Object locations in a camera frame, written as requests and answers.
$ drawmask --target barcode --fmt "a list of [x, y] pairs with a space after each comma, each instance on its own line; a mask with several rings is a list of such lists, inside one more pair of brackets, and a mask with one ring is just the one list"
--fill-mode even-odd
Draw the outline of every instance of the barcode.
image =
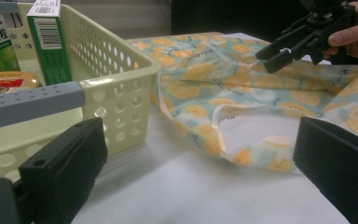
[[50, 7], [41, 7], [39, 8], [39, 13], [48, 13], [50, 10]]
[[42, 49], [61, 49], [60, 34], [55, 19], [34, 18], [34, 26]]

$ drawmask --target red label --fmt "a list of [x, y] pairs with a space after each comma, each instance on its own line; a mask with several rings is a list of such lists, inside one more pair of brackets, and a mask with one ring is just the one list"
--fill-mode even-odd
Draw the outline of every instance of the red label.
[[20, 87], [24, 79], [0, 80], [0, 87]]

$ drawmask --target finger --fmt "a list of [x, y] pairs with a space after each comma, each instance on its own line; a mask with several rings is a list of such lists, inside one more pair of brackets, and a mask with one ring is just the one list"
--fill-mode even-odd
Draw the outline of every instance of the finger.
[[330, 56], [338, 54], [338, 48], [327, 49], [323, 52], [324, 58], [329, 59]]
[[332, 47], [349, 45], [356, 41], [358, 41], [358, 25], [335, 32], [328, 38], [328, 43]]

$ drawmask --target dark background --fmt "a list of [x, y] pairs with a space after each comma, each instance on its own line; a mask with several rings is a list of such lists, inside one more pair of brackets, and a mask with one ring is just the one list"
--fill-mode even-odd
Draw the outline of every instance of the dark background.
[[172, 0], [172, 34], [245, 33], [271, 42], [308, 14], [300, 0]]

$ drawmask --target gray wall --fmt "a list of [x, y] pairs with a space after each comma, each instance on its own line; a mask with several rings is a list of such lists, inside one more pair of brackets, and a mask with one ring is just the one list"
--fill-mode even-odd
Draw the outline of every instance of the gray wall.
[[171, 0], [62, 0], [123, 39], [171, 34]]

